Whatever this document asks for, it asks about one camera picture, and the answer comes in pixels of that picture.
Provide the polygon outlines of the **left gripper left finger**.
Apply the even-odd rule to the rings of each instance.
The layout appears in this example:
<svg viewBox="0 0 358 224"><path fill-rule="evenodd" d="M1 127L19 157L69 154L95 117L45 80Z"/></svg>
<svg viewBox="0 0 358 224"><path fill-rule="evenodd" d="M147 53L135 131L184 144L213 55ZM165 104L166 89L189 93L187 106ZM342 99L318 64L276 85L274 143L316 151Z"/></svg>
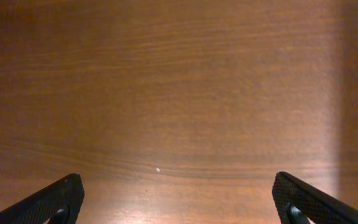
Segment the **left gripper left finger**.
<svg viewBox="0 0 358 224"><path fill-rule="evenodd" d="M79 174L69 174L0 212L0 224L75 224L85 197Z"/></svg>

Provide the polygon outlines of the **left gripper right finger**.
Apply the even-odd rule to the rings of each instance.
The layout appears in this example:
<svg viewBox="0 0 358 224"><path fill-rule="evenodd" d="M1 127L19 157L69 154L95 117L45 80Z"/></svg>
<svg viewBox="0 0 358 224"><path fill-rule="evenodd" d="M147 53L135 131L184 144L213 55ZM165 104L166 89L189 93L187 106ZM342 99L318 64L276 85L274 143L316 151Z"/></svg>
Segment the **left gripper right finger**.
<svg viewBox="0 0 358 224"><path fill-rule="evenodd" d="M287 172L278 172L272 187L281 223L358 224L358 210Z"/></svg>

